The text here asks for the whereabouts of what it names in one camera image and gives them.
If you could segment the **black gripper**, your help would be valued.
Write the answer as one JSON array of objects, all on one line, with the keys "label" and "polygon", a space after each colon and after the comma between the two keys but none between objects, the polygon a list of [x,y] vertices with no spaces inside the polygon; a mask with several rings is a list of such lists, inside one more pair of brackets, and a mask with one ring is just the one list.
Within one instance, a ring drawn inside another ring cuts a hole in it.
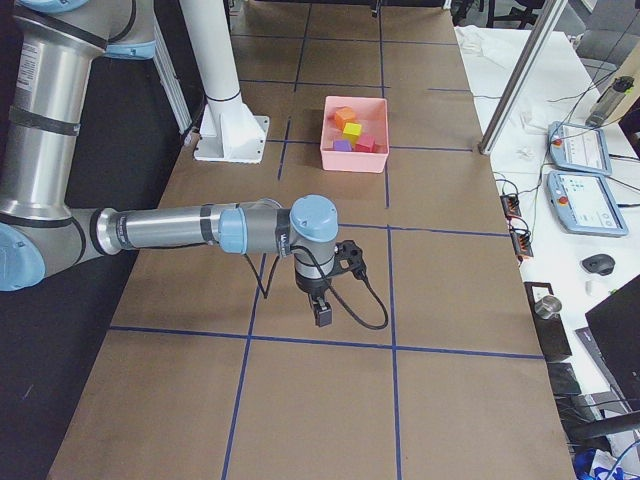
[{"label": "black gripper", "polygon": [[327,327],[332,324],[333,312],[331,305],[326,301],[325,293],[331,285],[331,280],[323,278],[308,278],[295,273],[297,287],[309,297],[317,327]]}]

